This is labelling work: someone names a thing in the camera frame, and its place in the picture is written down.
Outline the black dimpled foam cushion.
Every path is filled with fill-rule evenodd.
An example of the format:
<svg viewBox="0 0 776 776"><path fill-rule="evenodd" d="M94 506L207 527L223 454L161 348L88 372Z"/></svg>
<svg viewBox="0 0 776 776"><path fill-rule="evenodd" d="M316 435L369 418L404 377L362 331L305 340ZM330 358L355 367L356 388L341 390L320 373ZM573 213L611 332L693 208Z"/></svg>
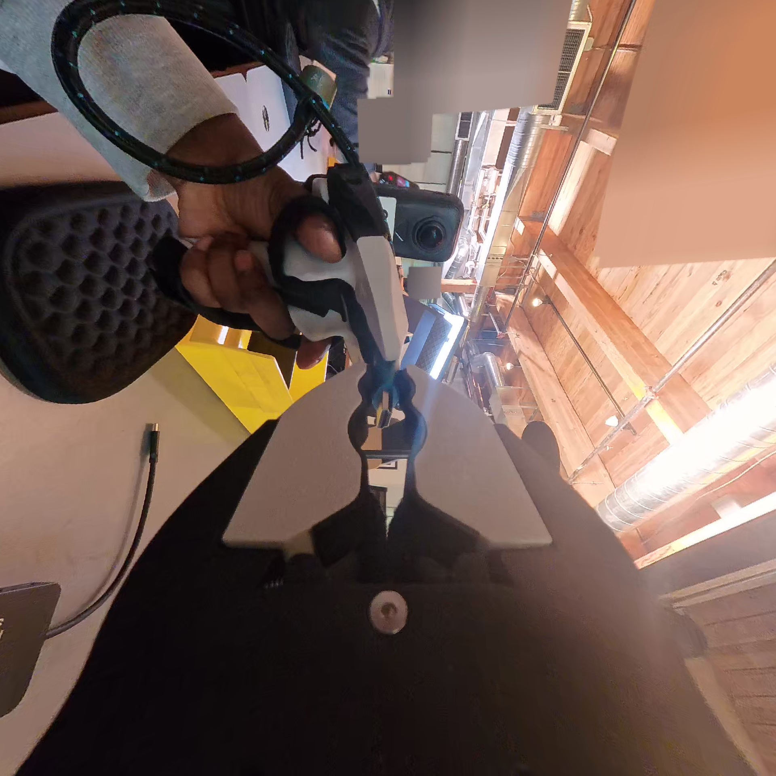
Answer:
<svg viewBox="0 0 776 776"><path fill-rule="evenodd" d="M152 253L176 238L167 201L118 181L1 192L1 358L42 401L119 393L189 334L196 315L163 294Z"/></svg>

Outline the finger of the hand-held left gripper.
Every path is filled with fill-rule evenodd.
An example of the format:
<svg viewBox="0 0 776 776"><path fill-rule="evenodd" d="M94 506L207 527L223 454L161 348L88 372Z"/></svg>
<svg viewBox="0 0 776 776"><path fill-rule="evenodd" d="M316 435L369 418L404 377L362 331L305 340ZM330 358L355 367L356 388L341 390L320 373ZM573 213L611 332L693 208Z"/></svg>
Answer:
<svg viewBox="0 0 776 776"><path fill-rule="evenodd" d="M383 359L400 363L408 319L393 249L381 236L358 238L355 247L356 300Z"/></svg>

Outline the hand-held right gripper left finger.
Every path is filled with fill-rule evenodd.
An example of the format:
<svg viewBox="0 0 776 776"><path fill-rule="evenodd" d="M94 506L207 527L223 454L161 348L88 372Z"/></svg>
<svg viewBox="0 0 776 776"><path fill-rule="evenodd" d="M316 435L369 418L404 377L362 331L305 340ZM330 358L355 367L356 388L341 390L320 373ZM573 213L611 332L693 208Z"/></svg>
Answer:
<svg viewBox="0 0 776 776"><path fill-rule="evenodd" d="M363 364L344 370L280 417L223 535L227 546L315 553L314 528L361 489L363 462L348 423L365 372Z"/></svg>

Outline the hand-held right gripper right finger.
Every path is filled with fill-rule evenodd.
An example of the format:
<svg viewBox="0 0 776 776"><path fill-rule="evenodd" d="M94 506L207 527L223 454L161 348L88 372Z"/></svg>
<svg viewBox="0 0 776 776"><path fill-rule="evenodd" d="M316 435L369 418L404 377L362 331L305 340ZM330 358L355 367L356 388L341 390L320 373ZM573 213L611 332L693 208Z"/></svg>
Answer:
<svg viewBox="0 0 776 776"><path fill-rule="evenodd" d="M490 548L551 545L490 418L416 365L396 377L407 385L404 412L415 424L407 467L412 493Z"/></svg>

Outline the LED light panel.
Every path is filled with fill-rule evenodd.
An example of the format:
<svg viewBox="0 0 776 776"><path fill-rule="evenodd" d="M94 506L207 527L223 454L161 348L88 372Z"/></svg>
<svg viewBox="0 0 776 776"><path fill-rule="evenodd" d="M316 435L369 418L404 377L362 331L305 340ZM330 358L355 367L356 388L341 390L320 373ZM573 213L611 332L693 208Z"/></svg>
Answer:
<svg viewBox="0 0 776 776"><path fill-rule="evenodd" d="M409 334L401 368L415 365L433 379L444 375L466 329L464 316L453 314L437 304L424 304L404 297Z"/></svg>

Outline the person's left forearm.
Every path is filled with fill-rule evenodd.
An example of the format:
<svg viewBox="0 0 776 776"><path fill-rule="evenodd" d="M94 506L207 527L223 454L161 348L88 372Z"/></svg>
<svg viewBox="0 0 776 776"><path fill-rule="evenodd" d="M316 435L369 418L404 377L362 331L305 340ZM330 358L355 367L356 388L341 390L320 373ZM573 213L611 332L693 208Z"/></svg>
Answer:
<svg viewBox="0 0 776 776"><path fill-rule="evenodd" d="M66 96L51 55L54 23L65 1L2 1L2 66L67 117L146 201L172 194L160 173L131 159L92 127ZM110 119L166 153L189 131L234 105L196 55L162 18L129 15L91 30L78 52L82 81Z"/></svg>

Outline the person's left hand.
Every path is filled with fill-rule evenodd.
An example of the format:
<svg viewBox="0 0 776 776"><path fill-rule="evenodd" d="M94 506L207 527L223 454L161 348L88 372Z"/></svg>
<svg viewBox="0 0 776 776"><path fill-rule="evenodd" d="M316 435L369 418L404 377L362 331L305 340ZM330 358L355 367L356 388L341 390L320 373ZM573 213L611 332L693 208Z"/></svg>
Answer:
<svg viewBox="0 0 776 776"><path fill-rule="evenodd" d="M260 153L234 113L199 124L169 150L175 160L216 168ZM180 269L187 292L200 305L247 314L269 337L291 336L289 312L247 248L269 238L277 216L305 189L282 169L225 186L169 181L179 199L180 234L193 241Z"/></svg>

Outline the yellow plastic bin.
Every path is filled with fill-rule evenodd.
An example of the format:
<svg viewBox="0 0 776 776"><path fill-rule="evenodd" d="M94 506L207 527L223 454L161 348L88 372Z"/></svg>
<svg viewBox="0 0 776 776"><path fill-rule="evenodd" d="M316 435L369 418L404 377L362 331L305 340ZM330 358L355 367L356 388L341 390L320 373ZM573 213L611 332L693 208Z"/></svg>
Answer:
<svg viewBox="0 0 776 776"><path fill-rule="evenodd" d="M251 335L198 316L176 347L245 429L254 433L325 382L328 357L309 369L292 364L286 379L274 355L249 349Z"/></svg>

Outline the white air vent grille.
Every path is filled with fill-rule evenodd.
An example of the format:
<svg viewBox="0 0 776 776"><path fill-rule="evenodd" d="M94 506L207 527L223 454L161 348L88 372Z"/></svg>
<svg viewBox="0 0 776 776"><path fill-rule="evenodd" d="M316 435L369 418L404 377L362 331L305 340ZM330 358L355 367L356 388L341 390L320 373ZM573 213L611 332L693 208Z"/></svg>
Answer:
<svg viewBox="0 0 776 776"><path fill-rule="evenodd" d="M552 99L547 103L534 106L533 113L538 115L554 115L563 112L581 55L590 35L591 26L592 22L585 21L569 23L563 41L557 81Z"/></svg>

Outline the silver ventilation duct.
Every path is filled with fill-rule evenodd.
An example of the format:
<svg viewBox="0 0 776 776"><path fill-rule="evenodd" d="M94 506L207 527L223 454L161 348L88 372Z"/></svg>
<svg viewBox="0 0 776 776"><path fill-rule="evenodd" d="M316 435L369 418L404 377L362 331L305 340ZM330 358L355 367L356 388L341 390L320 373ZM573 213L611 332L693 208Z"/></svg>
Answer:
<svg viewBox="0 0 776 776"><path fill-rule="evenodd" d="M596 506L622 532L774 446L774 367L747 383Z"/></svg>

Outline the black pole with round disc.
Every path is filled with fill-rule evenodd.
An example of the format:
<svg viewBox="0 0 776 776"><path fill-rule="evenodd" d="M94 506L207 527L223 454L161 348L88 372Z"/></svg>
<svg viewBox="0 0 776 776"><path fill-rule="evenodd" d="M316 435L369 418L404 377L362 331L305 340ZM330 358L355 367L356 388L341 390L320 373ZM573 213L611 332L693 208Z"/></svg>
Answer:
<svg viewBox="0 0 776 776"><path fill-rule="evenodd" d="M521 441L530 449L529 471L532 476L539 475L547 479L552 475L563 479L559 444L556 435L545 422L527 423L521 435Z"/></svg>

